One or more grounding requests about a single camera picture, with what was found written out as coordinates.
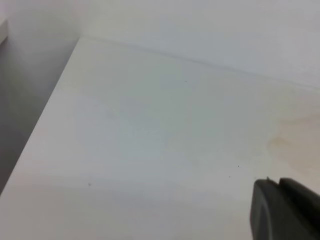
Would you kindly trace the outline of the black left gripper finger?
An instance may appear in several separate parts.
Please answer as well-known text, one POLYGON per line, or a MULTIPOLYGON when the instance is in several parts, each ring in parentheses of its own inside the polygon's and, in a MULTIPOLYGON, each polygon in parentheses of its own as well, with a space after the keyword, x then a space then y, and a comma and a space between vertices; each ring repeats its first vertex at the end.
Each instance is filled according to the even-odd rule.
POLYGON ((259 179, 250 209, 253 240, 318 240, 320 195, 301 183, 259 179))

